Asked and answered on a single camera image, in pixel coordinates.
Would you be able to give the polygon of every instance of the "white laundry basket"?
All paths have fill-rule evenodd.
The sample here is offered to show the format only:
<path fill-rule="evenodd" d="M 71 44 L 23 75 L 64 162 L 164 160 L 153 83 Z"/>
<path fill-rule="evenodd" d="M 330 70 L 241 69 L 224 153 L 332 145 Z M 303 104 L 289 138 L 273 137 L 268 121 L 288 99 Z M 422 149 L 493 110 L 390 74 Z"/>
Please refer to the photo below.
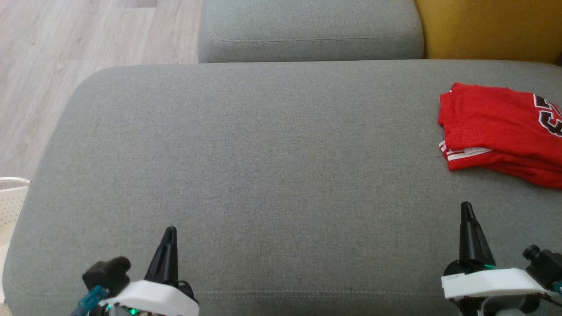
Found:
<path fill-rule="evenodd" d="M 29 180 L 16 177 L 0 178 L 0 184 L 9 185 L 0 189 L 0 276 L 4 271 L 6 254 L 25 196 L 28 194 Z M 4 304 L 4 290 L 0 283 L 0 316 L 11 316 L 10 310 Z"/>

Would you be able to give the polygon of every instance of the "light wood flooring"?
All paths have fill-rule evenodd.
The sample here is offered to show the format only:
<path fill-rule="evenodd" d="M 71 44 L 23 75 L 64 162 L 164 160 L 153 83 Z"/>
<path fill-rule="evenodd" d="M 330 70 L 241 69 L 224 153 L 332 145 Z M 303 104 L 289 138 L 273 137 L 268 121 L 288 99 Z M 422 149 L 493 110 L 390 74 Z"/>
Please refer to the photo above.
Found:
<path fill-rule="evenodd" d="M 97 70 L 196 64 L 202 0 L 0 0 L 0 177 L 32 179 L 76 86 Z"/>

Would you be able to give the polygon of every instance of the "red clothing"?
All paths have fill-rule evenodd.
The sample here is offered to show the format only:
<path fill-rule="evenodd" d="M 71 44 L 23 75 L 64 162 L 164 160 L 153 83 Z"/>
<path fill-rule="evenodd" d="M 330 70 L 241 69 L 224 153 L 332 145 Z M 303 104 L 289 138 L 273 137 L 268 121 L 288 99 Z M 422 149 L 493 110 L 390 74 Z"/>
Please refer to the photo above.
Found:
<path fill-rule="evenodd" d="M 441 95 L 450 170 L 482 166 L 562 188 L 562 110 L 532 93 L 455 83 Z"/>

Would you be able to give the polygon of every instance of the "mustard yellow fabric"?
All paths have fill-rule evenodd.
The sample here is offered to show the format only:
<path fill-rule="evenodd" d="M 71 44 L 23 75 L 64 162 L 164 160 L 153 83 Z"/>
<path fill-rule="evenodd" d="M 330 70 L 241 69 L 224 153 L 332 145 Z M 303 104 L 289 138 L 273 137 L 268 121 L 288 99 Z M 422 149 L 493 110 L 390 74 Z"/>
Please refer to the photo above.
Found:
<path fill-rule="evenodd" d="M 562 53 L 562 0 L 416 0 L 431 59 L 553 63 Z"/>

